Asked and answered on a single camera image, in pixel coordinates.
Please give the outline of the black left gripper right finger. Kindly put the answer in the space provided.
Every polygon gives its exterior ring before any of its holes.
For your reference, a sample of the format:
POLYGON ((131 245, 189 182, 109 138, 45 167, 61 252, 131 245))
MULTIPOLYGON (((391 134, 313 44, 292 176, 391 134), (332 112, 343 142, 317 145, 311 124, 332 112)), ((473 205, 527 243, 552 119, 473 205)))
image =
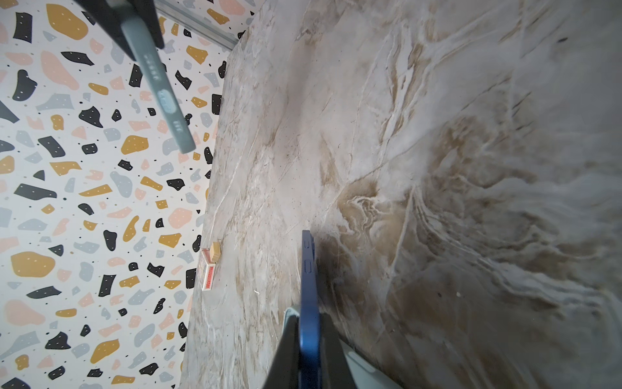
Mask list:
POLYGON ((356 389, 339 334, 331 317, 322 313, 320 369, 322 389, 356 389))

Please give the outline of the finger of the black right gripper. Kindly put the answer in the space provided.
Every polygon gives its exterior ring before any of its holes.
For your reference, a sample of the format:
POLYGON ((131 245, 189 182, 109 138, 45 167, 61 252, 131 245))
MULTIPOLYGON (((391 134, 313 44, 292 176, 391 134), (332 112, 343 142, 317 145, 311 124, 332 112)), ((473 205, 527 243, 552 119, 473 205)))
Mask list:
POLYGON ((127 0, 76 0, 76 3, 86 11, 96 24, 117 44, 117 46, 134 61, 134 54, 128 45, 121 29, 121 23, 128 11, 134 11, 134 2, 127 0))
POLYGON ((146 24, 157 49, 165 48, 159 16, 154 0, 131 0, 139 18, 146 24))

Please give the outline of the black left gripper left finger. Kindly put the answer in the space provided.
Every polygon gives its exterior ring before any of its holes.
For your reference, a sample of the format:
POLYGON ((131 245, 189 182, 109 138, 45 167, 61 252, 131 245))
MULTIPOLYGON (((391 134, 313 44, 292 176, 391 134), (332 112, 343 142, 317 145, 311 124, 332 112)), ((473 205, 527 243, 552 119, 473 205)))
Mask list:
POLYGON ((298 389, 300 370, 299 314, 287 313, 284 327, 267 378, 266 389, 298 389))

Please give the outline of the blue phone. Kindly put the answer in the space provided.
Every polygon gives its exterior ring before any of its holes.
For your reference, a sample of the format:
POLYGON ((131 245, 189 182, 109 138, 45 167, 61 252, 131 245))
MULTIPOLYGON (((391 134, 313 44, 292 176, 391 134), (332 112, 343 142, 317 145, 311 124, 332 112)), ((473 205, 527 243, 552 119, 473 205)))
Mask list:
POLYGON ((321 319, 317 296, 314 237, 309 230, 302 231, 301 244, 301 310, 300 388, 321 387, 321 319))

